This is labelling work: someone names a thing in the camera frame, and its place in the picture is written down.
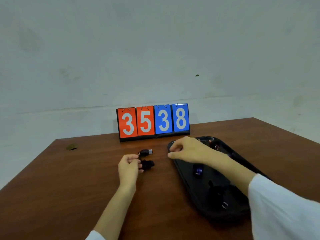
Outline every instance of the metal ring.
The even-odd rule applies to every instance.
[[[223,202],[223,204],[228,206],[228,204],[226,202]],[[226,209],[226,207],[224,205],[221,205],[221,206]]]

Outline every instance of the person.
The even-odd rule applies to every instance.
[[[320,239],[320,204],[304,199],[256,174],[226,154],[191,137],[175,141],[168,157],[201,163],[220,171],[249,198],[255,240]],[[86,240],[118,239],[126,212],[143,170],[138,155],[124,155],[119,162],[120,186]]]

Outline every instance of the forearm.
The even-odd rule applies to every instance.
[[[218,170],[229,179],[242,193],[248,196],[249,184],[256,173],[242,166],[226,154],[221,153],[221,158],[210,158],[206,165]]]
[[[94,230],[106,240],[118,239],[134,192],[135,188],[120,186],[103,211]]]

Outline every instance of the number card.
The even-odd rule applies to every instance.
[[[172,104],[172,114],[174,132],[190,130],[188,104]]]
[[[120,138],[138,136],[135,108],[117,109]]]
[[[153,106],[137,107],[137,125],[139,136],[155,134],[154,119]]]
[[[170,104],[154,106],[154,123],[156,134],[172,133]]]

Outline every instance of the black tray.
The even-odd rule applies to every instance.
[[[205,145],[223,152],[233,160],[270,179],[227,144],[212,136],[196,137]],[[174,141],[168,144],[168,151]],[[217,170],[203,166],[202,176],[194,175],[194,163],[174,159],[180,177],[196,208],[210,220],[230,220],[250,213],[248,198]]]

